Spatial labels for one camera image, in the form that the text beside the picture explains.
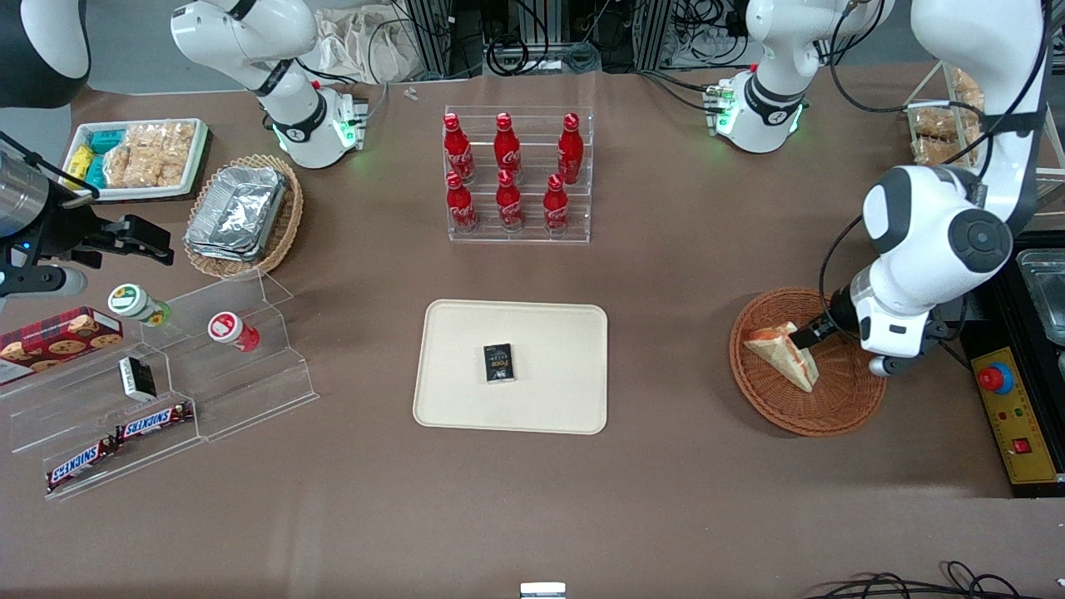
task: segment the acrylic bottle rack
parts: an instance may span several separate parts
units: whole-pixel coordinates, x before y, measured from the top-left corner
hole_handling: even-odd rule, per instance
[[[511,242],[511,243],[562,243],[587,244],[592,233],[592,147],[595,139],[595,120],[591,107],[486,107],[449,106],[446,112],[459,116],[462,130],[470,137],[473,149],[476,176],[466,183],[473,196],[479,226],[472,233],[456,230],[447,206],[443,209],[447,218],[447,234],[454,242]],[[495,191],[498,188],[495,165],[495,115],[510,113],[513,131],[521,141],[522,175],[518,189],[522,192],[522,213],[525,227],[510,233],[503,229]],[[577,182],[566,185],[570,197],[569,227],[564,234],[551,237],[544,226],[543,195],[547,192],[547,177],[558,171],[558,137],[562,133],[562,117],[575,112],[580,117],[580,136],[585,142],[584,162]],[[446,155],[443,155],[444,175],[450,171]],[[446,197],[447,188],[440,179],[440,189]]]
[[[13,409],[14,452],[42,459],[46,497],[69,498],[317,399],[306,360],[289,344],[281,304],[291,297],[269,275],[252,270],[168,301],[173,314],[161,327],[125,320],[121,345],[3,390],[0,401]],[[255,351],[242,353],[207,335],[208,321],[225,310],[259,330]],[[151,367],[158,400],[140,403],[125,395],[118,360],[126,356]],[[45,473],[115,426],[185,401],[192,402],[194,420],[130,439],[47,492]]]

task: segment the small jar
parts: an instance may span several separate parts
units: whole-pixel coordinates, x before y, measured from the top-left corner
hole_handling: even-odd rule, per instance
[[[170,307],[160,302],[140,285],[119,285],[108,296],[108,307],[114,313],[135,320],[146,326],[160,326],[170,318]]]
[[[215,314],[207,325],[207,334],[218,343],[232,345],[242,352],[251,352],[259,346],[259,329],[233,312]]]

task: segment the table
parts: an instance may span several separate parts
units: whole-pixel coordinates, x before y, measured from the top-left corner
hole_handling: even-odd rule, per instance
[[[840,74],[888,106],[928,68]],[[39,462],[0,452],[0,595],[513,597],[520,582],[561,580],[574,598],[800,597],[870,570],[941,582],[947,558],[1053,593],[1065,576],[1062,504],[1004,499],[973,381],[945,354],[892,378],[865,427],[831,439],[775,428],[730,373],[726,337],[742,306],[815,285],[872,182],[907,162],[896,117],[850,108],[822,74],[794,136],[751,156],[708,139],[697,111],[636,76],[416,87],[419,101],[394,94],[378,112],[364,151],[298,169],[307,212],[275,275],[296,295],[289,330],[321,399],[65,502],[43,499]],[[591,245],[450,244],[447,103],[594,106]],[[247,93],[87,93],[73,115],[200,117],[215,134],[209,173],[279,152]],[[211,282],[180,255],[187,210],[100,209],[166,226],[177,264],[108,256],[85,295],[13,301],[4,329],[102,306],[127,278],[164,298]],[[852,234],[829,286],[873,257]],[[603,307],[606,428],[417,425],[422,319],[441,297]]]

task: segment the coca-cola bottle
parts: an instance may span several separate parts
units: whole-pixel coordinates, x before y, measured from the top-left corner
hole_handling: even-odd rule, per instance
[[[543,220],[551,237],[562,237],[569,226],[570,196],[562,190],[562,178],[547,177],[547,193],[543,194]]]
[[[444,151],[447,153],[447,163],[452,165],[452,169],[458,173],[463,181],[473,180],[473,149],[470,147],[470,139],[459,127],[459,116],[454,112],[444,115]]]
[[[525,216],[522,214],[522,192],[514,187],[513,172],[499,171],[499,189],[495,190],[495,204],[499,206],[503,230],[508,233],[517,233],[525,227]]]
[[[455,221],[455,230],[469,234],[477,230],[477,212],[473,209],[470,190],[462,184],[462,177],[452,171],[447,174],[447,209]]]
[[[511,171],[517,181],[522,176],[522,144],[511,127],[510,114],[495,115],[495,164],[499,171]]]
[[[558,174],[562,182],[572,185],[580,176],[580,161],[585,158],[585,141],[580,139],[580,118],[571,112],[562,118],[562,136],[558,139]]]

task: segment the wicker basket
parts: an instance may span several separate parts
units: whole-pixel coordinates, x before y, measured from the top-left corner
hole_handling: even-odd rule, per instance
[[[257,266],[262,272],[268,273],[281,263],[281,259],[289,253],[292,242],[296,239],[299,218],[304,215],[304,191],[299,188],[299,181],[296,179],[296,174],[292,172],[292,167],[282,160],[273,156],[261,155],[237,158],[215,172],[211,176],[211,179],[200,189],[199,195],[196,196],[196,204],[193,205],[192,213],[189,215],[189,224],[192,224],[193,218],[196,217],[196,212],[203,204],[203,196],[207,195],[207,190],[211,187],[211,183],[214,182],[224,168],[228,168],[229,166],[250,166],[252,168],[269,166],[282,173],[289,180],[289,184],[284,190],[284,196],[281,198],[281,208],[278,209],[277,217],[274,220],[274,228],[271,229],[269,240],[266,242],[266,252],[256,262],[237,262],[235,260],[208,258],[194,253],[187,245],[185,245],[185,254],[189,256],[189,260],[193,263],[193,266],[196,266],[197,271],[206,275],[226,278]]]
[[[820,377],[807,393],[788,382],[743,341],[756,329],[792,321],[804,326],[822,313],[817,291],[787,287],[755,297],[736,318],[728,361],[743,395],[777,426],[807,437],[830,437],[862,426],[880,407],[887,382],[869,372],[867,352],[842,335],[810,347]]]

